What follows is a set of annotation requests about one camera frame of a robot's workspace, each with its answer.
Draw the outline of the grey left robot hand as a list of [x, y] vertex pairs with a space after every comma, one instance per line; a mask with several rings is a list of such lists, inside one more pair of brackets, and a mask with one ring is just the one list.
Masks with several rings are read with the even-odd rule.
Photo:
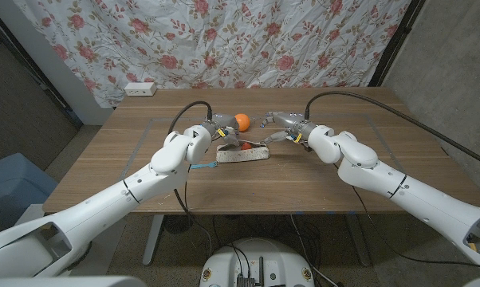
[[210, 120], [203, 122], [202, 126], [210, 133], [213, 140], [221, 139], [225, 144], [240, 146], [239, 124], [234, 116], [214, 114]]

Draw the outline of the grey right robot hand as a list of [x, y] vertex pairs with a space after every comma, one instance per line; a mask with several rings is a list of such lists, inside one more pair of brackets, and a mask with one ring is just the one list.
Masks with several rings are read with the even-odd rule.
[[295, 112], [267, 112], [261, 127], [264, 128], [269, 123], [283, 127], [283, 131], [274, 134], [262, 140], [263, 144], [270, 144], [282, 140], [292, 140], [297, 144], [307, 144], [311, 131], [317, 127], [316, 124], [308, 121], [301, 113]]

